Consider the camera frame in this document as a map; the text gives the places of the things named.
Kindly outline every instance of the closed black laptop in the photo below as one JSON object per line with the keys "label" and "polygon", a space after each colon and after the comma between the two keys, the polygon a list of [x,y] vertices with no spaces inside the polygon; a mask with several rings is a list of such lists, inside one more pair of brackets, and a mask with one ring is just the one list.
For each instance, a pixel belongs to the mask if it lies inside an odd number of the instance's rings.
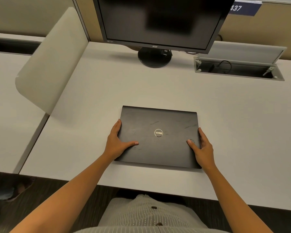
{"label": "closed black laptop", "polygon": [[120,140],[139,145],[116,161],[201,168],[186,143],[191,139],[200,148],[196,112],[123,106],[121,120]]}

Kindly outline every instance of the monitor stand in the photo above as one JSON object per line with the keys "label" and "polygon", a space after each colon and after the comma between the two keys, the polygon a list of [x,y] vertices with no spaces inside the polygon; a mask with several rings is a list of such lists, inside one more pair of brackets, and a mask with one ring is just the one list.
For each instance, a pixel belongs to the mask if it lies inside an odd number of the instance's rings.
{"label": "monitor stand", "polygon": [[151,68],[160,68],[171,60],[171,50],[143,47],[138,51],[138,59]]}

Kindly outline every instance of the blue jeans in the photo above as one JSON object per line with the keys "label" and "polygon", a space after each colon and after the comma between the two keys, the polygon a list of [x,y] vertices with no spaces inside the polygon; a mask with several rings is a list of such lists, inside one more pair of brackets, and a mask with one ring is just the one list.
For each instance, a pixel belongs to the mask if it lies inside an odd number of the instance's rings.
{"label": "blue jeans", "polygon": [[12,197],[14,193],[14,187],[0,188],[0,200],[7,200]]}

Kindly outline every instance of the dell logo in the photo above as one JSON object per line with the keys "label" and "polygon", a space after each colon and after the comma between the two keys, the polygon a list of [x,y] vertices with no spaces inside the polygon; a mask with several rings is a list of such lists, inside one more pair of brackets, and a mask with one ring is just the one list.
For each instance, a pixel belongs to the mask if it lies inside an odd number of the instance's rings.
{"label": "dell logo", "polygon": [[157,137],[161,137],[161,136],[163,136],[163,131],[161,129],[156,129],[154,131],[154,135]]}

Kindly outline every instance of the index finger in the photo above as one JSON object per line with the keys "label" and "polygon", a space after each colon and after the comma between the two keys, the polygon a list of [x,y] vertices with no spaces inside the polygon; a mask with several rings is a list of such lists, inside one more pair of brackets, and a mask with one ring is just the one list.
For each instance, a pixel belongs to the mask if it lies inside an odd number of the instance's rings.
{"label": "index finger", "polygon": [[198,128],[199,134],[200,134],[200,139],[202,142],[205,143],[210,143],[208,138],[206,137],[205,133],[203,132],[203,130],[201,128]]}
{"label": "index finger", "polygon": [[118,119],[118,121],[113,125],[111,129],[111,133],[118,133],[122,125],[122,121]]}

